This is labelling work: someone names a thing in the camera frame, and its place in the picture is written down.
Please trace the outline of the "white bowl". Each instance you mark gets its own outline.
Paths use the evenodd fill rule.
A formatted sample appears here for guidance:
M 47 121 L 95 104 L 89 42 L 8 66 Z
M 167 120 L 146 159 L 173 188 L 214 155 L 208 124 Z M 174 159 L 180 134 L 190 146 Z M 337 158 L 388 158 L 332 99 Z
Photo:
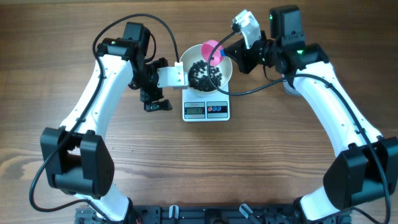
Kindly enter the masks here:
M 180 61 L 188 73 L 188 90 L 200 96 L 212 95 L 226 87 L 233 74 L 230 58 L 223 59 L 217 66 L 208 65 L 201 54 L 201 44 L 186 50 Z

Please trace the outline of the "pink scoop blue handle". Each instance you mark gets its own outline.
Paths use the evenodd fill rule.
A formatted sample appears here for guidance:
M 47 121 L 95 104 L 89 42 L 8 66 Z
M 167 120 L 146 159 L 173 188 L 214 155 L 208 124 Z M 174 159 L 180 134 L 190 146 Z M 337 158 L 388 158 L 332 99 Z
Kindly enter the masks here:
M 219 44 L 216 40 L 208 40 L 204 42 L 201 46 L 201 54 L 202 57 L 207 61 L 212 53 L 213 49 Z M 210 61 L 211 66 L 218 66 L 224 59 L 224 48 L 220 45 L 212 55 L 212 59 Z

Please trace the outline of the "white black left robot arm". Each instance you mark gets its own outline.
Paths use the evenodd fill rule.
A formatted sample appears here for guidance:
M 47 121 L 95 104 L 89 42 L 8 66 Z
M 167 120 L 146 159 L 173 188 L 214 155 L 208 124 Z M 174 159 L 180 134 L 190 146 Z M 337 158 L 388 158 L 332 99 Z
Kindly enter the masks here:
M 106 38 L 94 45 L 93 74 L 60 127 L 40 137 L 49 186 L 87 203 L 105 223 L 141 223 L 130 198 L 113 182 L 114 162 L 105 145 L 111 117 L 125 88 L 139 90 L 146 111 L 171 110 L 158 84 L 165 58 L 146 57 L 148 38 Z

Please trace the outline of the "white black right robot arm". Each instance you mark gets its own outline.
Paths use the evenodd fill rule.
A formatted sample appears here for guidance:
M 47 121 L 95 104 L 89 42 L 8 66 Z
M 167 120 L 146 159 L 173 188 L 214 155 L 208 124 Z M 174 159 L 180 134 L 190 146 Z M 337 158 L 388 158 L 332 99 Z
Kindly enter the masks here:
M 385 138 L 359 112 L 339 83 L 330 59 L 318 44 L 306 44 L 297 6 L 269 11 L 271 34 L 266 36 L 249 11 L 232 21 L 242 39 L 224 49 L 242 73 L 257 65 L 273 67 L 281 82 L 304 97 L 324 127 L 335 160 L 322 186 L 298 199 L 296 219 L 316 223 L 359 205 L 383 198 L 386 220 L 397 184 L 397 138 Z

